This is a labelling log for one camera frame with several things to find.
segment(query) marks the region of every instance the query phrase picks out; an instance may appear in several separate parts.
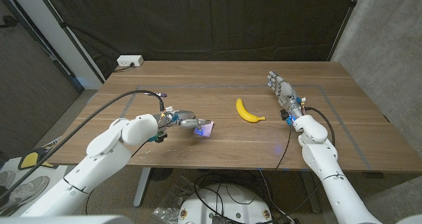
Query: shoe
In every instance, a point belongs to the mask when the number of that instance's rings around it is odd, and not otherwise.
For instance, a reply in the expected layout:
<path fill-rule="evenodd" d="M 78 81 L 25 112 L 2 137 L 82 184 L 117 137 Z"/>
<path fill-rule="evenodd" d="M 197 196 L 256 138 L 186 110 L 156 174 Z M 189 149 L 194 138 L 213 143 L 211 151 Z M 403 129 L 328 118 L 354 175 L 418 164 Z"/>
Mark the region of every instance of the shoe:
<path fill-rule="evenodd" d="M 36 199 L 45 190 L 49 181 L 50 179 L 47 176 L 41 176 L 16 187 L 11 192 L 9 201 L 0 208 L 0 216 L 12 215 L 24 204 Z"/>
<path fill-rule="evenodd" d="M 0 186 L 9 188 L 15 179 L 16 173 L 13 171 L 3 171 L 0 173 Z"/>

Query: black curtain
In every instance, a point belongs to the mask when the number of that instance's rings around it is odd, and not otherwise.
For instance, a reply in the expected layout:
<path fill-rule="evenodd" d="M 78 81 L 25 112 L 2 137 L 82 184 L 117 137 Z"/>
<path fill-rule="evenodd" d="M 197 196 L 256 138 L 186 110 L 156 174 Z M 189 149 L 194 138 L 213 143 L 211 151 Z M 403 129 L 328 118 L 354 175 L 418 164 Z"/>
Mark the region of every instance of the black curtain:
<path fill-rule="evenodd" d="M 50 0 L 107 78 L 145 60 L 325 61 L 351 0 Z"/>

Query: banana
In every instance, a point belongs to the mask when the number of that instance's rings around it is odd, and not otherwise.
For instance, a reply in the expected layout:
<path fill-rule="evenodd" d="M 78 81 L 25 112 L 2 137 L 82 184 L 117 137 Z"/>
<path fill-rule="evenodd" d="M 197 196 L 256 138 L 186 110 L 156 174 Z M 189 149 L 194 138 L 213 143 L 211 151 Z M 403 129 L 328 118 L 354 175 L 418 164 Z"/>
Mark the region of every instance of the banana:
<path fill-rule="evenodd" d="M 239 115 L 248 122 L 256 123 L 260 120 L 265 120 L 265 117 L 257 117 L 246 111 L 245 107 L 243 107 L 243 102 L 241 98 L 237 99 L 236 101 L 236 109 Z"/>

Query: electrical outlet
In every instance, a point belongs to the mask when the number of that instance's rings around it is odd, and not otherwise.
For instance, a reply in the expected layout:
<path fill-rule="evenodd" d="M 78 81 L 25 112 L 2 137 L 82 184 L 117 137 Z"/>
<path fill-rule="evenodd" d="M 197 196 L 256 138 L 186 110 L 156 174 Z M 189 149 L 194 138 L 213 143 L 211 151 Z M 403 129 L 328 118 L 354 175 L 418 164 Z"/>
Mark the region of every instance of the electrical outlet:
<path fill-rule="evenodd" d="M 144 62 L 142 55 L 120 55 L 117 59 L 120 67 L 129 67 L 131 63 L 134 63 L 135 67 L 140 67 Z"/>

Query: wooden table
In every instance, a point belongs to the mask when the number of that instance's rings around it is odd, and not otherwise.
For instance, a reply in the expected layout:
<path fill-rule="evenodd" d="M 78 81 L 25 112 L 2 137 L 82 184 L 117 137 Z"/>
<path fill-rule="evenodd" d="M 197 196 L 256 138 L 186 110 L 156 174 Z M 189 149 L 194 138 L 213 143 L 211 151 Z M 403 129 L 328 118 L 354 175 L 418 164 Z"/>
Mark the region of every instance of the wooden table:
<path fill-rule="evenodd" d="M 306 106 L 322 111 L 336 135 L 339 164 L 344 171 L 420 172 L 422 160 L 376 105 L 338 63 L 333 62 L 196 62 L 146 61 L 139 68 L 112 74 L 64 134 L 89 114 L 123 92 L 135 89 L 166 93 L 165 106 L 194 111 L 214 121 L 210 138 L 192 130 L 168 129 L 162 143 L 147 143 L 129 164 L 144 167 L 273 169 L 283 154 L 289 127 L 280 105 L 266 85 L 268 71 L 290 82 Z M 252 114 L 265 121 L 248 123 L 235 108 L 241 98 Z M 158 101 L 137 94 L 114 103 L 71 138 L 49 162 L 77 164 L 89 142 L 118 117 L 133 119 L 159 113 Z M 324 120 L 309 112 L 320 123 Z M 303 170 L 299 133 L 291 140 L 280 169 Z"/>

